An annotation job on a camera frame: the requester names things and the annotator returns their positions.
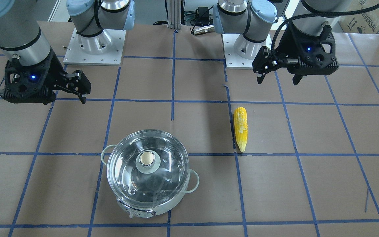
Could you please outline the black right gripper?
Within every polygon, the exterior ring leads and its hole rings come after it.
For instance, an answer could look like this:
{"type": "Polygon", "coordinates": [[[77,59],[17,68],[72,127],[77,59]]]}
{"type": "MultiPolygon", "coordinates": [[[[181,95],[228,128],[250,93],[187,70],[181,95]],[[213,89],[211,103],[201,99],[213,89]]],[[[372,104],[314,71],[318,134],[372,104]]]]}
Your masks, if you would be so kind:
{"type": "Polygon", "coordinates": [[[54,50],[33,66],[22,66],[19,60],[7,61],[4,70],[4,99],[56,99],[57,88],[78,96],[86,103],[91,93],[91,82],[81,69],[67,74],[54,50]]]}

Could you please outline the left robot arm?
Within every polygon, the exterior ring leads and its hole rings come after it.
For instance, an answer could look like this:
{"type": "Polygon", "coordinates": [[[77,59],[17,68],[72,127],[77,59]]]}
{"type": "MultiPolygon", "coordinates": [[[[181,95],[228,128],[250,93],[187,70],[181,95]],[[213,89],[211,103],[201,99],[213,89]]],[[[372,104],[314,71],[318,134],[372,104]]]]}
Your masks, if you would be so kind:
{"type": "Polygon", "coordinates": [[[301,0],[278,45],[274,36],[271,45],[265,41],[278,20],[278,9],[269,0],[219,0],[212,7],[215,32],[238,34],[236,50],[253,60],[253,72],[261,84],[265,75],[280,68],[293,74],[298,85],[304,76],[330,75],[338,70],[336,42],[332,27],[337,15],[345,12],[349,0],[301,0]]]}

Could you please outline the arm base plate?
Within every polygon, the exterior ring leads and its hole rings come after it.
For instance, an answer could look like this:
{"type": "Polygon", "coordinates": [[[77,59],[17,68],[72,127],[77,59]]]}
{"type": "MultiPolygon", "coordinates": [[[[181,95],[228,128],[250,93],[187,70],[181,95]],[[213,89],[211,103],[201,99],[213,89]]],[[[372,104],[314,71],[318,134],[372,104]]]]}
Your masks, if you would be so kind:
{"type": "Polygon", "coordinates": [[[67,65],[120,66],[126,31],[105,29],[87,38],[73,31],[63,62],[67,65]]]}
{"type": "Polygon", "coordinates": [[[250,42],[242,34],[223,34],[222,39],[226,67],[229,69],[252,70],[252,63],[259,49],[264,45],[270,47],[272,43],[270,34],[260,43],[250,42]]]}

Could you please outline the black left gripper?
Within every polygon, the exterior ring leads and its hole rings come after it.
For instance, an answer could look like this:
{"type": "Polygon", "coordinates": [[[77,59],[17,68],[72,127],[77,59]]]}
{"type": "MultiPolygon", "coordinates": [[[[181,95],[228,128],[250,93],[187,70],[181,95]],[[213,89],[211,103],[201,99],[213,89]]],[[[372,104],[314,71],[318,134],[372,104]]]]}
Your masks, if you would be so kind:
{"type": "MultiPolygon", "coordinates": [[[[336,71],[336,42],[330,25],[322,26],[318,36],[309,36],[289,24],[275,49],[279,63],[288,71],[336,71]]],[[[278,63],[272,51],[260,47],[252,62],[257,83],[262,84],[265,75],[278,69],[278,63]]],[[[297,86],[303,75],[293,76],[293,85],[297,86]]]]}

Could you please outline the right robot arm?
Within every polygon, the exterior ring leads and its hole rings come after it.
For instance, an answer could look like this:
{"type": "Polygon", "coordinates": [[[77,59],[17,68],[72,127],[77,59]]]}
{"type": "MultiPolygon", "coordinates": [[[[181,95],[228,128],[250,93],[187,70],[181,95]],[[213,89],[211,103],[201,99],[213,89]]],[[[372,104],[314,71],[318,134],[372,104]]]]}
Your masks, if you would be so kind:
{"type": "MultiPolygon", "coordinates": [[[[34,0],[0,0],[0,50],[7,57],[5,87],[0,97],[14,104],[48,104],[56,90],[72,93],[81,103],[91,92],[91,82],[77,69],[66,72],[32,11],[34,0]]],[[[113,48],[108,30],[132,30],[134,0],[68,0],[78,45],[87,54],[113,48]]]]}

